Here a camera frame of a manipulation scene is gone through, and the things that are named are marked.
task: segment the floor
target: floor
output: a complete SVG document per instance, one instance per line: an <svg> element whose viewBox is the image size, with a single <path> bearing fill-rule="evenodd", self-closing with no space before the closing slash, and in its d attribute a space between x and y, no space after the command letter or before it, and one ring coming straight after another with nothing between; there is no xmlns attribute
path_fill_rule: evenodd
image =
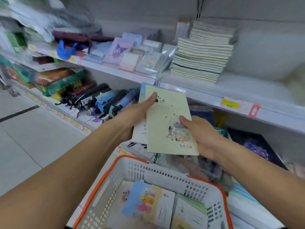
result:
<svg viewBox="0 0 305 229"><path fill-rule="evenodd" d="M12 97L1 89L0 106L0 196L86 137L41 108L18 115L35 104L22 96ZM94 186L115 158L115 154L112 154L67 223L68 226L73 226Z"/></svg>

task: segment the white plastic basket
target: white plastic basket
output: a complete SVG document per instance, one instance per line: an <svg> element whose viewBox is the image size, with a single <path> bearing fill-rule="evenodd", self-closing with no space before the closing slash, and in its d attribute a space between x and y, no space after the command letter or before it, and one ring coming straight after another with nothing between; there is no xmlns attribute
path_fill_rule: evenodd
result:
<svg viewBox="0 0 305 229"><path fill-rule="evenodd" d="M127 155L119 156L98 182L73 228L105 228L116 189L122 181L137 180L144 180L209 206L209 229L233 229L227 197L219 186Z"/></svg>

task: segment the pink notebook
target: pink notebook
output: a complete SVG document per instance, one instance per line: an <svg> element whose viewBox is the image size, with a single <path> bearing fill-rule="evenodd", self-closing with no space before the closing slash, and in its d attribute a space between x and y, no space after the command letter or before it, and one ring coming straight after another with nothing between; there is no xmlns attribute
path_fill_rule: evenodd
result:
<svg viewBox="0 0 305 229"><path fill-rule="evenodd" d="M104 62L120 64L125 52L129 52L133 47L134 41L132 39L122 39L116 37L104 58Z"/></svg>

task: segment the person's right hand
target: person's right hand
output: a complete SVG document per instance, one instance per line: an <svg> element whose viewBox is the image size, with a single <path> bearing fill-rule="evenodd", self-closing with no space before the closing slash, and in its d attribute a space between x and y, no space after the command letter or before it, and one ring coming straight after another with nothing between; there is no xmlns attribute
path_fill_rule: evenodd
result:
<svg viewBox="0 0 305 229"><path fill-rule="evenodd" d="M179 120L190 130L191 135L197 141L199 154L217 162L221 157L217 152L217 146L226 138L216 131L206 119L192 116L192 120L189 121L184 116L180 116Z"/></svg>

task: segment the cream notebook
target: cream notebook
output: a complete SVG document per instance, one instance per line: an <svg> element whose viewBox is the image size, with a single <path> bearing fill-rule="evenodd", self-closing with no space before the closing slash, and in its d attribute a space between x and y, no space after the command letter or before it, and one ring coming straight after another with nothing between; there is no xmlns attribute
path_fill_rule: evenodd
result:
<svg viewBox="0 0 305 229"><path fill-rule="evenodd" d="M145 98L157 92L158 102L147 111L147 150L151 153L199 155L196 140L181 125L179 116L191 120L186 95L155 86L145 86Z"/></svg>

